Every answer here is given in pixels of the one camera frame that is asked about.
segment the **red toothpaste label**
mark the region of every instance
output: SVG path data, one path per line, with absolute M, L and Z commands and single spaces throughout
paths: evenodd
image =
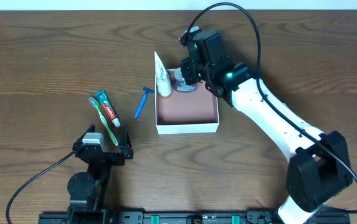
M 103 109 L 105 109 L 105 111 L 108 113 L 109 118 L 111 120 L 114 120 L 116 118 L 116 115 L 113 112 L 113 110 L 108 105 L 102 105 L 102 106 L 103 106 Z

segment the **cable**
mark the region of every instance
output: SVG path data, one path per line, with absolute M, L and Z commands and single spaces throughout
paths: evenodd
M 298 131 L 299 133 L 301 133 L 302 135 L 304 135 L 306 138 L 308 138 L 309 140 L 311 140 L 312 142 L 314 142 L 324 153 L 328 154 L 329 156 L 331 156 L 332 158 L 334 158 L 336 161 L 338 161 L 349 173 L 350 175 L 354 178 L 355 182 L 357 183 L 357 174 L 350 168 L 348 167 L 334 152 L 331 152 L 329 149 L 327 149 L 323 144 L 321 144 L 318 140 L 316 140 L 313 136 L 309 135 L 305 130 L 301 129 L 300 127 L 298 127 L 293 121 L 291 121 L 290 119 L 288 119 L 283 113 L 281 113 L 271 102 L 270 100 L 267 98 L 267 96 L 264 94 L 264 92 L 261 89 L 260 86 L 260 64 L 261 64 L 261 41 L 260 41 L 260 34 L 259 34 L 259 30 L 257 28 L 257 25 L 255 24 L 252 16 L 242 7 L 231 3 L 231 2 L 220 2 L 220 3 L 216 3 L 213 4 L 207 8 L 205 8 L 203 11 L 201 11 L 196 17 L 195 19 L 192 21 L 191 25 L 189 25 L 188 30 L 191 30 L 192 26 L 195 24 L 195 22 L 208 10 L 217 7 L 217 6 L 232 6 L 235 7 L 237 9 L 239 9 L 240 11 L 242 11 L 247 18 L 249 19 L 250 23 L 253 26 L 254 32 L 255 32 L 255 36 L 257 39 L 257 77 L 256 77 L 256 84 L 257 84 L 257 89 L 259 90 L 259 93 L 261 95 L 261 97 L 263 98 L 263 100 L 271 107 L 272 110 L 274 110 L 283 120 L 285 120 L 288 124 L 290 124 L 294 129 L 296 129 L 296 131 Z M 342 209 L 342 208 L 332 208 L 331 210 L 333 211 L 338 211 L 338 212 L 344 212 L 344 213 L 352 213 L 355 214 L 357 213 L 357 209 L 356 210 L 347 210 L 347 209 Z
M 20 187 L 15 193 L 14 195 L 11 197 L 11 199 L 8 202 L 8 205 L 6 207 L 6 211 L 5 211 L 5 215 L 6 215 L 6 221 L 8 222 L 8 224 L 12 224 L 11 218 L 9 217 L 9 211 L 11 209 L 11 205 L 12 202 L 14 201 L 14 199 L 16 198 L 16 196 L 26 187 L 28 186 L 31 182 L 33 182 L 33 180 L 36 180 L 38 177 L 40 177 L 42 174 L 45 174 L 46 172 L 52 170 L 53 168 L 55 168 L 56 166 L 58 166 L 59 164 L 63 163 L 63 161 L 65 161 L 66 159 L 68 159 L 71 155 L 75 154 L 75 152 L 71 152 L 69 153 L 67 156 L 65 156 L 63 159 L 61 159 L 59 162 L 55 163 L 54 165 L 46 168 L 45 170 L 41 171 L 39 174 L 33 176 L 30 180 L 28 180 L 26 183 L 24 183 L 24 185 L 22 185 L 22 187 Z

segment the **tube of cream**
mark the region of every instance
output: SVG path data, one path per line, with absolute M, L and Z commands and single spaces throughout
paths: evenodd
M 116 126 L 116 128 L 120 127 L 120 121 L 116 114 L 116 111 L 113 109 L 112 104 L 109 101 L 108 95 L 106 94 L 105 90 L 101 90 L 95 94 L 95 97 L 102 105 L 103 109 L 108 113 L 109 118 L 111 119 L 112 123 Z

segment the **white wall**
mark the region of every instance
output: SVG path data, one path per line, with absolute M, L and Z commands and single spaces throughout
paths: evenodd
M 0 10 L 200 10 L 224 0 L 0 0 Z M 357 9 L 357 0 L 230 0 L 245 9 Z

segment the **green clip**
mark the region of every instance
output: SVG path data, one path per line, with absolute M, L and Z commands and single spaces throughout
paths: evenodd
M 240 216 L 233 215 L 232 216 L 232 224 L 240 224 Z
M 151 224 L 159 224 L 159 216 L 158 215 L 151 216 Z

